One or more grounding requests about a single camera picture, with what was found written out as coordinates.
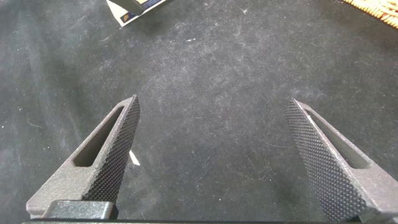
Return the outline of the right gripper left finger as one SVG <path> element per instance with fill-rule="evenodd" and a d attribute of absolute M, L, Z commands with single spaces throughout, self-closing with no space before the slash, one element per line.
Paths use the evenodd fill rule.
<path fill-rule="evenodd" d="M 32 218 L 56 200 L 116 202 L 139 123 L 137 95 L 120 101 L 27 201 Z"/>

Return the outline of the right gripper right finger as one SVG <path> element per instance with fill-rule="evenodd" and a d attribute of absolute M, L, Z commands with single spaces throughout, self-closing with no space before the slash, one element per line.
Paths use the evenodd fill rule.
<path fill-rule="evenodd" d="M 285 117 L 311 185 L 331 222 L 397 222 L 397 181 L 309 105 Z"/>

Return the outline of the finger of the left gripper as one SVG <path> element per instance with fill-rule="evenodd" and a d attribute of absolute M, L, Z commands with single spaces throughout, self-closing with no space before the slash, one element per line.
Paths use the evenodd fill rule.
<path fill-rule="evenodd" d="M 110 0 L 134 15 L 141 15 L 144 12 L 143 6 L 137 0 Z"/>

